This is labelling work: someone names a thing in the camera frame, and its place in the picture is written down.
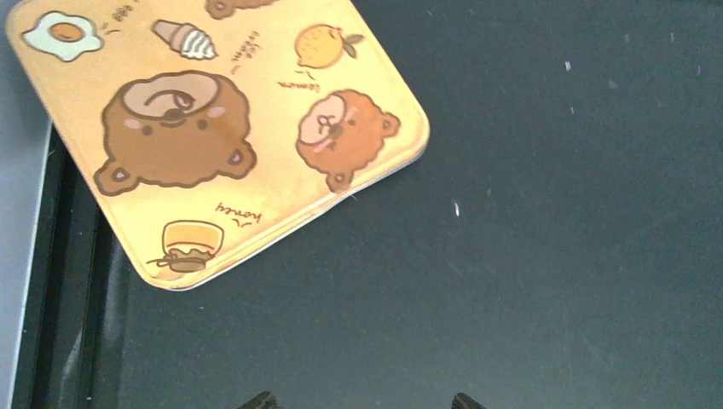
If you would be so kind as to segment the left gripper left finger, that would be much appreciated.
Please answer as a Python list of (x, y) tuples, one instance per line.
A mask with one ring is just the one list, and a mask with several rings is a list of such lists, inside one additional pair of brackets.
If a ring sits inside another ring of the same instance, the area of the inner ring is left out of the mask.
[(241, 405), (238, 409), (277, 409), (278, 402), (276, 396), (271, 391), (263, 391), (249, 401)]

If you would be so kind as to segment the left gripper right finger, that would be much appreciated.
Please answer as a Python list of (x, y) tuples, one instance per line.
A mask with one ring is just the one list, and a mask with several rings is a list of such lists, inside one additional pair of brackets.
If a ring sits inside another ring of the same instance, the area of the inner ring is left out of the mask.
[(486, 407), (466, 393), (457, 393), (452, 400), (451, 409), (486, 409)]

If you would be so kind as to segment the silver tin lid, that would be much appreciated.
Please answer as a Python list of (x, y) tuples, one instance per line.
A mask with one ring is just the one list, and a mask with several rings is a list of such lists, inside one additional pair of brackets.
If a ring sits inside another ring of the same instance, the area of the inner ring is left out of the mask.
[(205, 283), (417, 159), (350, 1), (21, 1), (6, 34), (138, 275)]

